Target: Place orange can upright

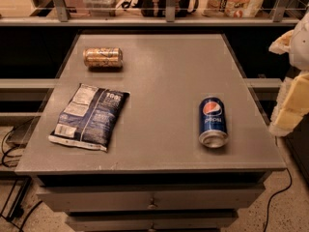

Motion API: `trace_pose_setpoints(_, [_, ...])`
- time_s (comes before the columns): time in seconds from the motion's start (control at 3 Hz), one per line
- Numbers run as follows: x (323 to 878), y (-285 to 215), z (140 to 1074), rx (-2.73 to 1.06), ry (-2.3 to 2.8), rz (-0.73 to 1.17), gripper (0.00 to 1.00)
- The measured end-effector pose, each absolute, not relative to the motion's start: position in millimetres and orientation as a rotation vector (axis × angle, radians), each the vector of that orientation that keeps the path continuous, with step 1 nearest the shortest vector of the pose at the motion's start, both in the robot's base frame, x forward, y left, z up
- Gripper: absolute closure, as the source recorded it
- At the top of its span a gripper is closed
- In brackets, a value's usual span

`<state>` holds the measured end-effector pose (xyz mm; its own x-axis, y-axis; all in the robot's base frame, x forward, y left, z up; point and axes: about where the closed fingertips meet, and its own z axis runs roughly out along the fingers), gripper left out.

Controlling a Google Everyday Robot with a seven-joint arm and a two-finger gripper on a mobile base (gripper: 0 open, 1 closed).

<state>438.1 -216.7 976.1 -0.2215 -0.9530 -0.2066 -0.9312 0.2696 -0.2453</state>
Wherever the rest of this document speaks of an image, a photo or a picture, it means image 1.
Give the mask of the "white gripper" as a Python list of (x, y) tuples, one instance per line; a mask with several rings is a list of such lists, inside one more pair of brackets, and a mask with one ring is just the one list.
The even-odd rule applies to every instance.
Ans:
[(290, 64), (301, 70), (295, 78), (286, 77), (273, 108), (269, 132), (286, 136), (309, 113), (309, 13), (290, 30), (271, 43), (268, 50), (275, 54), (289, 52)]

